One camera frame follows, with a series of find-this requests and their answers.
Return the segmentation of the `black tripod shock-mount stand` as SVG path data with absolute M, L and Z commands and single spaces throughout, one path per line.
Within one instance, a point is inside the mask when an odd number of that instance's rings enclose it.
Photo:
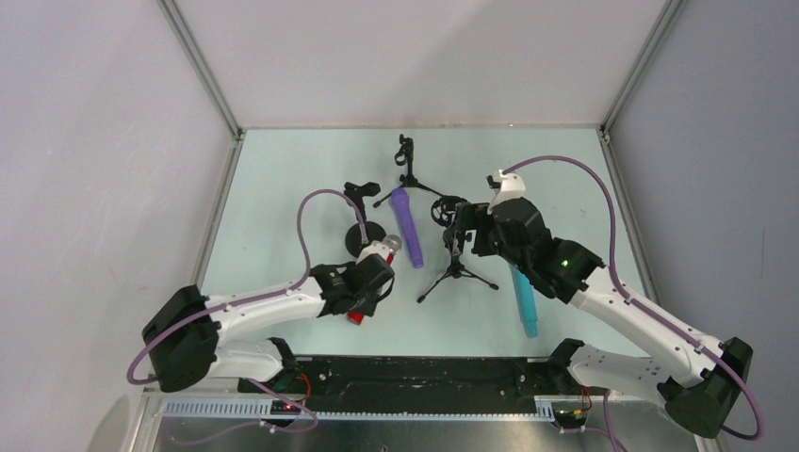
M 499 286 L 494 282 L 489 282 L 483 277 L 467 269 L 462 263 L 461 258 L 464 252 L 465 242 L 471 239 L 471 233 L 464 231 L 457 225 L 458 207 L 466 203 L 466 199 L 458 196 L 446 195 L 436 200 L 431 206 L 432 220 L 444 228 L 442 239 L 449 255 L 449 265 L 445 272 L 417 299 L 417 303 L 422 303 L 427 296 L 442 281 L 452 278 L 458 280 L 469 278 L 486 284 L 492 290 L 498 290 Z

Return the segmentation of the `red glitter microphone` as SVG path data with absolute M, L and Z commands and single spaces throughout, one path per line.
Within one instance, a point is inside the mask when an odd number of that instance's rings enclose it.
M 358 258 L 356 259 L 357 263 L 360 263 L 362 260 L 366 259 L 370 254 L 376 254 L 381 256 L 386 263 L 391 266 L 395 255 L 401 250 L 402 248 L 402 240 L 395 234 L 387 235 L 382 241 L 374 240 L 369 245 L 366 245 L 360 251 Z M 371 312 L 368 316 L 373 316 L 374 309 L 376 308 L 376 304 L 388 297 L 393 290 L 394 279 L 390 280 L 390 283 L 385 284 L 383 287 L 377 290 L 375 301 L 371 303 Z M 357 311 L 349 311 L 347 312 L 347 319 L 350 323 L 354 325 L 360 326 L 363 322 L 365 317 L 364 312 L 357 312 Z

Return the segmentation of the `purple microphone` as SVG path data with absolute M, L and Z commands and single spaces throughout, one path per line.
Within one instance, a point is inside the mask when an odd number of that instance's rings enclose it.
M 416 225 L 410 208 L 410 197 L 407 191 L 403 187 L 393 189 L 390 194 L 390 202 L 404 237 L 413 268 L 424 267 L 423 252 L 419 243 Z

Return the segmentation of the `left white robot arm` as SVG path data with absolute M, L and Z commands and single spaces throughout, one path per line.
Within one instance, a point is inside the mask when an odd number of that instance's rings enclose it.
M 372 316 L 395 279 L 393 258 L 360 257 L 345 266 L 317 265 L 296 289 L 204 296 L 196 285 L 179 289 L 142 330 L 161 391 L 184 391 L 204 379 L 267 382 L 290 373 L 296 360 L 286 341 L 255 341 L 258 331 L 326 315 Z

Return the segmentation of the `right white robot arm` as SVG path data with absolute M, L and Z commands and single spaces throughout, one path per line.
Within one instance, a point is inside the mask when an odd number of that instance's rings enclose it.
M 620 355 L 565 339 L 549 360 L 575 382 L 649 401 L 700 437 L 713 439 L 723 430 L 754 355 L 746 342 L 699 331 L 629 290 L 599 256 L 553 236 L 524 198 L 496 206 L 462 202 L 453 225 L 473 235 L 474 254 L 503 258 L 540 294 L 601 320 L 647 354 Z

